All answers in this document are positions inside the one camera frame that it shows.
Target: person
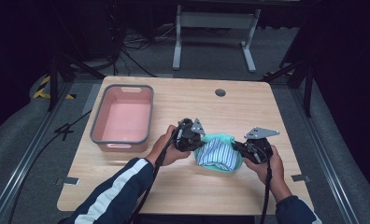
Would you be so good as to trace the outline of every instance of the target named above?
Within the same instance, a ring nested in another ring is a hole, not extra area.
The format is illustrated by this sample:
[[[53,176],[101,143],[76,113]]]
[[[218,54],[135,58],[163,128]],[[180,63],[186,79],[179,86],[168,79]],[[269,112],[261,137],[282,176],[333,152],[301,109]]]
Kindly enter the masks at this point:
[[[145,158],[134,158],[111,178],[100,184],[91,195],[72,214],[59,224],[69,223],[124,223],[136,207],[137,199],[153,183],[155,162],[165,144],[176,129],[169,125],[165,134],[153,145],[150,154]],[[319,219],[310,208],[296,196],[292,195],[284,181],[284,168],[277,149],[272,146],[274,155],[271,158],[273,178],[270,189],[277,202],[276,217],[278,223],[319,223]],[[168,147],[163,166],[176,160],[186,159],[191,152],[181,152],[174,145]],[[257,173],[264,183],[266,164],[254,164],[248,159],[244,163]]]

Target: folded cloth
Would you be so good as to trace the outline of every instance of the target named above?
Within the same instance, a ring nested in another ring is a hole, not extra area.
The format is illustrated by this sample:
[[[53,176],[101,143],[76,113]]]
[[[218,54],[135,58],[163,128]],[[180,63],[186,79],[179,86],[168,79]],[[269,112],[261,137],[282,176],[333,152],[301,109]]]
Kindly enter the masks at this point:
[[[200,166],[210,170],[232,173],[241,167],[243,158],[233,150],[235,138],[224,134],[206,134],[201,139],[205,144],[194,151],[194,157]]]

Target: pink container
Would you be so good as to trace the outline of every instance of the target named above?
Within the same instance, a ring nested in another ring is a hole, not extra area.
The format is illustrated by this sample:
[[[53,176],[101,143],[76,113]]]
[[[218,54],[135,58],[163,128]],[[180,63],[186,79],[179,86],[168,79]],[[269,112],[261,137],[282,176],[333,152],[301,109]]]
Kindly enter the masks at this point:
[[[151,86],[108,86],[92,125],[92,141],[104,151],[147,150],[152,105]]]

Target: navy blue sleeve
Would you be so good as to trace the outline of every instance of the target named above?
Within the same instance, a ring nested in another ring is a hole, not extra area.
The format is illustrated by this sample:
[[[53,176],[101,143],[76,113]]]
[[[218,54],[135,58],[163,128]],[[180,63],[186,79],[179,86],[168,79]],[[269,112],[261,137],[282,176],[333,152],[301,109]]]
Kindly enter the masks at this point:
[[[322,223],[297,196],[285,198],[276,205],[276,219],[279,224]]]
[[[99,185],[66,223],[123,223],[136,201],[153,182],[153,166],[145,160],[130,160]]]

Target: wooden table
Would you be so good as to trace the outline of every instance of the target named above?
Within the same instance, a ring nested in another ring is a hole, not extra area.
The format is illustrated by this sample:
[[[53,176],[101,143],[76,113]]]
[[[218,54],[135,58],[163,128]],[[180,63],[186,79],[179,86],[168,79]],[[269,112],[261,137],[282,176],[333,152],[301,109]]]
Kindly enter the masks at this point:
[[[148,84],[154,89],[149,149],[142,153],[103,152],[92,142],[90,130],[104,89],[110,84]],[[219,97],[216,89],[226,95]],[[258,126],[280,131],[268,140],[283,159],[285,180],[293,194],[312,202],[303,181],[293,182],[301,171],[278,111],[270,86],[264,82],[203,80],[157,77],[106,77],[80,140],[68,176],[79,178],[77,186],[64,186],[57,206],[74,211],[96,186],[113,176],[131,158],[145,157],[169,124],[199,118],[206,133],[226,133],[243,142],[244,134]],[[264,185],[244,163],[235,173],[225,174],[186,160],[162,167],[141,213],[260,215]],[[267,214],[275,214],[270,195]]]

